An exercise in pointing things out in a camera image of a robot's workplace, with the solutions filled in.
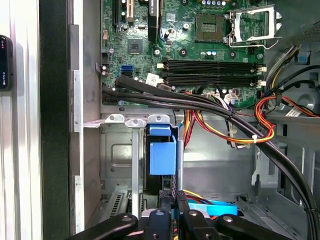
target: blue plastic latch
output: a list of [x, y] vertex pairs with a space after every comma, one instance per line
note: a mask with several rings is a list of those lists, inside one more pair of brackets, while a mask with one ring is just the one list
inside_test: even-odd
[[151, 142], [150, 143], [150, 175], [175, 175], [177, 140], [171, 135], [169, 125], [154, 124], [150, 125], [150, 135], [168, 136], [169, 142]]
[[151, 136], [171, 136], [171, 128], [167, 124], [151, 124], [149, 129]]

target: pci slot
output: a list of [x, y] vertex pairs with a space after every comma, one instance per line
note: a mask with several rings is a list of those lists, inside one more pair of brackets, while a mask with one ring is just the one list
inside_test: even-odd
[[119, 12], [120, 12], [120, 0], [112, 0], [112, 25], [118, 30], [119, 25]]
[[127, 0], [126, 2], [126, 17], [128, 23], [134, 22], [134, 0]]

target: motherboard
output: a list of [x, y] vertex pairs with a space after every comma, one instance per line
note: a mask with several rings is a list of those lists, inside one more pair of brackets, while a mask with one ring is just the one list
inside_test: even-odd
[[[264, 49], [227, 44], [228, 12], [266, 1], [102, 0], [102, 85], [117, 88], [116, 78], [126, 75], [168, 91], [204, 86], [207, 96], [234, 93], [237, 107], [251, 105], [259, 94], [256, 83], [262, 73], [257, 67], [264, 62]], [[242, 37], [264, 35], [265, 22], [265, 13], [243, 14]], [[104, 97], [102, 102], [134, 105]]]

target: black ram slot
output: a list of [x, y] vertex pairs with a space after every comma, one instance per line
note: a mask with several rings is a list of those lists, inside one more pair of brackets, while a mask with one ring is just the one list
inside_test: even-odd
[[162, 59], [164, 69], [171, 73], [249, 74], [257, 70], [257, 64], [226, 61], [189, 61]]
[[224, 87], [249, 87], [257, 81], [255, 76], [215, 76], [177, 73], [169, 73], [165, 79], [169, 85], [175, 87], [200, 86], [208, 83]]

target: chip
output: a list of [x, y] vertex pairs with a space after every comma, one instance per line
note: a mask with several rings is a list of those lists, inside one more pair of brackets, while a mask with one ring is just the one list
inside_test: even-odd
[[127, 51], [128, 54], [142, 54], [143, 40], [139, 38], [129, 38]]

